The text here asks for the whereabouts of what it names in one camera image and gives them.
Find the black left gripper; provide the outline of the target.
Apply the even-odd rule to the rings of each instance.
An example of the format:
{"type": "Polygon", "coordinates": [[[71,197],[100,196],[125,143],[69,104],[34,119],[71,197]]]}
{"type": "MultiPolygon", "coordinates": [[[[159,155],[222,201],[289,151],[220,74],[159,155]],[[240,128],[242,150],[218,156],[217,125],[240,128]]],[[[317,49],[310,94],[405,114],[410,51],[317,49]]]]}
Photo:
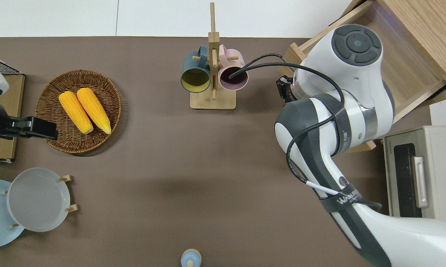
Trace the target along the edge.
{"type": "Polygon", "coordinates": [[[2,137],[8,138],[42,138],[56,141],[59,132],[56,123],[43,120],[38,117],[8,117],[8,122],[4,130],[1,131],[2,137]]]}

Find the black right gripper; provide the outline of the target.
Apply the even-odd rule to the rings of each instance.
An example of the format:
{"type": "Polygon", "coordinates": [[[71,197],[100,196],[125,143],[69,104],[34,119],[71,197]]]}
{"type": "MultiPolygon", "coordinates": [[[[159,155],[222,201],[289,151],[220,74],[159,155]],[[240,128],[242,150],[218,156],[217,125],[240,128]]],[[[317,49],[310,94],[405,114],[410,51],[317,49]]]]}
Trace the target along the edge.
{"type": "Polygon", "coordinates": [[[295,101],[295,97],[291,91],[293,78],[287,77],[286,75],[281,76],[276,81],[276,86],[280,95],[280,98],[284,100],[285,103],[295,101]]]}

